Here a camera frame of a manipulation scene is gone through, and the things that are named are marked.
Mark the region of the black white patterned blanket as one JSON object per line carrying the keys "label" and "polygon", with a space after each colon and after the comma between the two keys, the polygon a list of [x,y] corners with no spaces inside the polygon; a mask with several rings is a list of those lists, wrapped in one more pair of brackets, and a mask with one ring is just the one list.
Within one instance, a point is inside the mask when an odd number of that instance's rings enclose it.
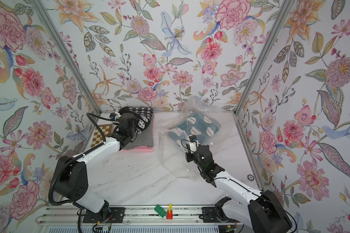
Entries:
{"label": "black white patterned blanket", "polygon": [[151,124],[154,110],[148,107],[129,107],[126,106],[118,111],[120,115],[131,113],[135,116],[135,129],[138,134],[145,131]]}

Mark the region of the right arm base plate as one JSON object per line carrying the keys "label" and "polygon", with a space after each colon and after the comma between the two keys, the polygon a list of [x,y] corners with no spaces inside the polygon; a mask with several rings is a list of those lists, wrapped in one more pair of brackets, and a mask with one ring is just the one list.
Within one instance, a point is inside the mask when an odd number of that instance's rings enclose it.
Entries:
{"label": "right arm base plate", "polygon": [[202,207],[199,218],[204,223],[234,223],[234,219],[227,218],[219,207]]}

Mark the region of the grey blanket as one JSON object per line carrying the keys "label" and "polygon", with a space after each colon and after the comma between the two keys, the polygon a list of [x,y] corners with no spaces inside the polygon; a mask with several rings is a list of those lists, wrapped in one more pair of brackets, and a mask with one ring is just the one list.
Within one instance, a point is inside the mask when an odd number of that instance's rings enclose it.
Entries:
{"label": "grey blanket", "polygon": [[134,142],[130,142],[124,149],[132,150],[141,147],[152,148],[154,146],[153,128],[147,128],[138,134]]}

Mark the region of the pink blanket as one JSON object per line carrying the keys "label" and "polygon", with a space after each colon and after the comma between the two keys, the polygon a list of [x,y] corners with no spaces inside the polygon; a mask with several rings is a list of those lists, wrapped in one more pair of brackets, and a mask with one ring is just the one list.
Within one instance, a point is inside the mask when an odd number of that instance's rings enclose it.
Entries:
{"label": "pink blanket", "polygon": [[[151,122],[150,126],[148,128],[153,128],[153,123]],[[134,142],[136,137],[137,137],[138,133],[135,132],[133,138],[131,139],[131,142]],[[147,148],[147,147],[141,147],[141,148],[136,148],[136,149],[132,149],[132,150],[125,150],[125,151],[130,151],[130,152],[142,152],[142,153],[150,153],[154,151],[154,147],[152,148]]]}

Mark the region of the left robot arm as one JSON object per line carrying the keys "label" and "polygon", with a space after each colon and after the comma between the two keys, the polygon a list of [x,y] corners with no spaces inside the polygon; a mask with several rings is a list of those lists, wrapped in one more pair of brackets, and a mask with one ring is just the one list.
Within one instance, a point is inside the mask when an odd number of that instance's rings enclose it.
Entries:
{"label": "left robot arm", "polygon": [[60,158],[50,184],[49,203],[53,206],[71,203],[92,213],[107,215],[109,203],[89,189],[88,172],[131,142],[138,120],[132,112],[115,113],[112,121],[118,122],[118,131],[105,137],[102,130],[99,130],[103,142],[73,157]]}

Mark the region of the clear plastic vacuum bag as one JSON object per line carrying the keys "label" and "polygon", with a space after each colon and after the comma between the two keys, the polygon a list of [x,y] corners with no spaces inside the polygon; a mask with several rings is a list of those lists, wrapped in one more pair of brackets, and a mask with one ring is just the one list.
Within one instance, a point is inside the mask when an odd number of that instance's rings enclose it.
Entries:
{"label": "clear plastic vacuum bag", "polygon": [[209,146],[213,154],[236,133],[234,114],[192,97],[175,117],[158,130],[158,159],[178,179],[196,180],[194,164],[198,146]]}

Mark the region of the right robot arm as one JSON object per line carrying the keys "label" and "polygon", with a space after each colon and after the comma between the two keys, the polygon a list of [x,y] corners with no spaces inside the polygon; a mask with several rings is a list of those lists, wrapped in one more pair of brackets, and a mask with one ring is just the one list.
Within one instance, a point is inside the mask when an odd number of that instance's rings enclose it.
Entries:
{"label": "right robot arm", "polygon": [[203,180],[228,194],[215,204],[220,221],[233,219],[256,233],[292,233],[297,230],[294,217],[284,210],[273,192],[261,192],[232,177],[214,162],[208,145],[188,142],[184,148],[186,161],[197,165]]}

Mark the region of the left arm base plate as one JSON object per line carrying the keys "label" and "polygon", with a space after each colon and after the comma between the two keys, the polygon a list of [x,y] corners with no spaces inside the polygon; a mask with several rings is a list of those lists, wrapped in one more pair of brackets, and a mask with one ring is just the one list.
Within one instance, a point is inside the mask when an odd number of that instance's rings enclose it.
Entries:
{"label": "left arm base plate", "polygon": [[99,213],[94,213],[90,210],[86,210],[83,218],[83,223],[102,223],[103,221],[108,223],[122,223],[124,218],[124,207],[109,207],[102,209]]}

